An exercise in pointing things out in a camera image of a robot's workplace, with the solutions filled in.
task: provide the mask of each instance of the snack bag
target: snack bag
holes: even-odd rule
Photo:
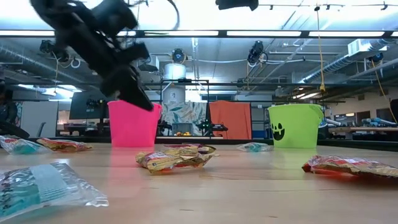
[[[213,146],[207,146],[204,144],[181,144],[181,145],[168,145],[168,148],[184,148],[184,149],[197,149],[201,154],[213,153],[216,148]]]
[[[0,174],[0,195],[0,222],[52,205],[109,205],[104,194],[58,162]]]
[[[136,162],[142,167],[149,169],[149,172],[161,170],[170,170],[174,167],[203,167],[213,156],[217,156],[214,152],[202,154],[199,147],[177,147],[170,148],[146,154],[140,152],[136,155]]]
[[[325,174],[349,173],[366,177],[398,177],[398,169],[370,159],[349,158],[342,156],[313,156],[302,169],[304,172]]]
[[[69,140],[50,140],[47,138],[41,138],[37,140],[37,142],[53,151],[59,152],[81,152],[93,148],[93,146],[86,143]]]
[[[45,154],[51,153],[50,149],[25,139],[6,138],[0,136],[0,145],[10,154]]]
[[[237,149],[245,152],[268,152],[272,150],[272,148],[268,144],[258,142],[249,142],[246,144],[242,144],[239,145]]]

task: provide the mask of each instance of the computer monitor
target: computer monitor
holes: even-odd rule
[[[104,101],[104,108],[100,105],[87,105],[87,102]],[[114,98],[107,98],[98,91],[87,91],[81,93],[74,93],[72,103],[70,105],[69,119],[100,119],[109,118],[108,104],[109,101],[114,101]]]

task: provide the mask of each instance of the black face print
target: black face print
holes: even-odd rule
[[[272,127],[272,133],[274,134],[274,139],[276,141],[282,140],[285,136],[285,129],[282,126],[282,124],[278,123],[277,126],[274,124],[271,124],[271,127]]]

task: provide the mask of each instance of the table surface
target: table surface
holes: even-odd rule
[[[11,156],[0,169],[66,162],[109,197],[108,207],[49,207],[5,221],[62,223],[396,223],[395,185],[366,184],[306,174],[312,155],[365,157],[398,166],[395,152],[319,146],[248,153],[217,146],[220,157],[203,169],[150,175],[134,160],[137,151],[95,144],[78,154]]]

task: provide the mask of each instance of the lime green bucket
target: lime green bucket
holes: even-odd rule
[[[320,105],[292,104],[268,108],[275,147],[313,149],[317,146]]]

